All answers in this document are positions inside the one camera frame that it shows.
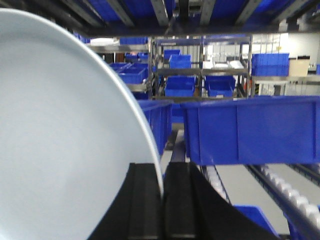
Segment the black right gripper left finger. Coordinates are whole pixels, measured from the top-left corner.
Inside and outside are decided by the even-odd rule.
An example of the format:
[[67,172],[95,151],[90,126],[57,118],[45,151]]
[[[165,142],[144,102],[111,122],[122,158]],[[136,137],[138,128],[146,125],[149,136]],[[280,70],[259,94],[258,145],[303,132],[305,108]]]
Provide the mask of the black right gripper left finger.
[[125,180],[90,240],[160,240],[161,195],[155,166],[131,163]]

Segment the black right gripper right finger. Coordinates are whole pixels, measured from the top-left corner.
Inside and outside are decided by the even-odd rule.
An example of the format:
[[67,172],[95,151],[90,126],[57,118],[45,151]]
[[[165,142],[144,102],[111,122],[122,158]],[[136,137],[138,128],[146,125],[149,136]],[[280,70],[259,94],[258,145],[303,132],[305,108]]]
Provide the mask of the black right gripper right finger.
[[171,162],[164,177],[166,240],[276,240],[227,202],[193,163]]

